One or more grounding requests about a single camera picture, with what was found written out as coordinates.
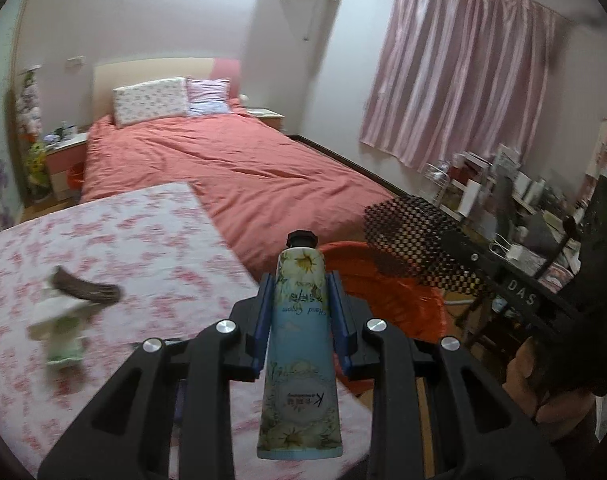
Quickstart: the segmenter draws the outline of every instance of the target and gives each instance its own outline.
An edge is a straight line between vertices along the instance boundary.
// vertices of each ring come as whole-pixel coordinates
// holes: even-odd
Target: pink duvet
[[[320,244],[354,239],[363,209],[391,194],[259,120],[236,113],[90,130],[83,200],[188,181],[238,258],[259,279],[274,272],[287,234]]]

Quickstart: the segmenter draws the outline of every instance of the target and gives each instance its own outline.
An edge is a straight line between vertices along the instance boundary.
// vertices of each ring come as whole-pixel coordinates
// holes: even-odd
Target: blue hand cream tube
[[[288,236],[276,269],[257,456],[341,456],[337,382],[323,254],[309,231]]]

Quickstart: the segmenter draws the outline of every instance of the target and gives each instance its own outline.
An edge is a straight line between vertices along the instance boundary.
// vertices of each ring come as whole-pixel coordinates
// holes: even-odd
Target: white tablecloth with red pattern
[[[118,283],[123,300],[84,330],[78,370],[51,372],[26,326],[46,277],[63,265],[80,278]],[[0,435],[26,468],[43,457],[96,391],[151,336],[195,336],[256,294],[187,184],[96,200],[0,233]],[[331,479],[369,448],[370,413],[339,385],[341,458],[272,462],[256,457],[263,378],[231,384],[238,479]]]

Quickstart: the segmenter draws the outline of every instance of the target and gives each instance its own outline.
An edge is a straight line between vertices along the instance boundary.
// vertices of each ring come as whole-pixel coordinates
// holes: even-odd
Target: beige headboard
[[[94,67],[92,117],[96,121],[112,113],[112,90],[168,77],[195,79],[230,78],[230,96],[238,95],[240,65],[236,59],[218,57],[166,57],[123,61]]]

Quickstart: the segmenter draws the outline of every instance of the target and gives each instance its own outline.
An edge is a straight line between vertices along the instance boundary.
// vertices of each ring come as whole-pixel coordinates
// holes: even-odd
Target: silver screw
[[[441,346],[450,352],[454,352],[459,349],[461,343],[459,343],[459,340],[456,337],[448,336],[441,339]]]
[[[146,352],[150,352],[151,354],[156,352],[157,350],[160,350],[162,346],[163,343],[161,342],[161,339],[158,339],[156,337],[151,337],[150,339],[146,339],[143,342],[143,349]]]
[[[224,319],[217,323],[217,332],[221,332],[222,334],[234,332],[236,328],[237,324],[232,319]]]
[[[383,332],[388,328],[388,324],[384,320],[378,319],[377,317],[373,317],[372,319],[368,320],[365,325],[368,327],[370,332]]]

